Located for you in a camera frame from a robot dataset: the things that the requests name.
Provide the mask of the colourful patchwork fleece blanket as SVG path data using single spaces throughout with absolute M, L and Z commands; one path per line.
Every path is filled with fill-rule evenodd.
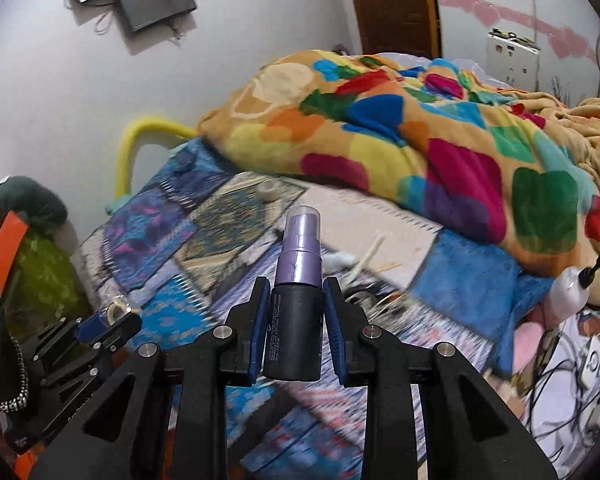
M 240 168 L 391 200 L 536 274 L 600 257 L 599 98 L 568 107 L 441 58 L 307 50 L 263 66 L 197 129 Z

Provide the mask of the brown wooden door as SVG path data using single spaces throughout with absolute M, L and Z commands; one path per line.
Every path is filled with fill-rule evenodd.
M 352 0 L 365 53 L 441 54 L 438 0 Z

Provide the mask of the white wall socket panel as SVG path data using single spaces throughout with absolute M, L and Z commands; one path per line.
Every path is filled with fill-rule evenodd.
M 486 73 L 493 78 L 526 91 L 539 84 L 540 49 L 530 39 L 497 28 L 486 40 Z

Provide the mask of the white tape roll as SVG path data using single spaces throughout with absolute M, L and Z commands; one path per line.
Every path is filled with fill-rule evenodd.
M 256 187 L 256 194 L 263 203 L 273 203 L 282 196 L 282 185 L 274 179 L 261 181 Z

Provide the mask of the white bottle with black cap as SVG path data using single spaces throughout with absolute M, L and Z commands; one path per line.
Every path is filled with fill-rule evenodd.
M 545 327 L 557 327 L 580 312 L 588 302 L 596 273 L 600 271 L 600 256 L 592 266 L 570 266 L 562 271 L 552 284 L 543 302 Z

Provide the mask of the purple and black spray bottle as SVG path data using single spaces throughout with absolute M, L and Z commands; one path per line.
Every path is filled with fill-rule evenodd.
M 283 382 L 321 377 L 324 294 L 321 216 L 289 209 L 268 309 L 263 374 Z

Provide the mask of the white stick on bed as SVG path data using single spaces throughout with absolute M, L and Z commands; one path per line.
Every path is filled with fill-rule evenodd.
M 358 262 L 355 263 L 354 266 L 352 266 L 352 269 L 350 270 L 349 274 L 347 275 L 347 278 L 346 278 L 347 286 L 351 285 L 358 278 L 358 276 L 361 274 L 361 272 L 370 263 L 370 260 L 372 260 L 374 258 L 374 255 L 377 254 L 379 247 L 384 242 L 384 239 L 385 239 L 384 234 L 377 233 L 375 235 L 375 237 L 372 241 L 372 244 L 370 244 L 370 247 L 366 249 L 366 252 L 364 252 L 363 257 L 360 260 L 358 260 Z

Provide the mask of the green leaf pattern bag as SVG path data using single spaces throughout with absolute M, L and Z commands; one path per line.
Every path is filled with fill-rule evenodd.
M 92 313 L 68 254 L 35 230 L 23 237 L 5 292 L 7 327 L 18 342 L 62 318 L 87 318 Z

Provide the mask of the black box under television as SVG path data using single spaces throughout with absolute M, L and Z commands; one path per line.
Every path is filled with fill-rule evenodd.
M 192 13 L 195 0 L 117 0 L 122 23 L 129 34 Z

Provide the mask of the dark green plush item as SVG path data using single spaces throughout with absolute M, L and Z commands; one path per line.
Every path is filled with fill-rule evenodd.
M 57 194 L 25 176 L 11 176 L 0 183 L 0 223 L 10 212 L 43 231 L 61 228 L 68 218 L 68 209 Z

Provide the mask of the yellow foam tube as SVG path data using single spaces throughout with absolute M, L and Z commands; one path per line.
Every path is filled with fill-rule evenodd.
M 116 172 L 114 173 L 114 198 L 129 195 L 132 190 L 132 173 L 140 148 L 149 141 L 174 138 L 184 141 L 199 136 L 196 128 L 182 125 L 158 116 L 144 116 L 127 125 L 119 143 Z

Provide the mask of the patterned patchwork bed sheet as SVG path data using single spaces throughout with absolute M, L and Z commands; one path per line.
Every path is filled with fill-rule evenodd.
M 85 479 L 551 479 L 483 379 L 550 287 L 442 230 L 414 280 L 347 282 L 373 208 L 187 143 L 81 246 L 79 341 L 131 359 L 73 422 Z

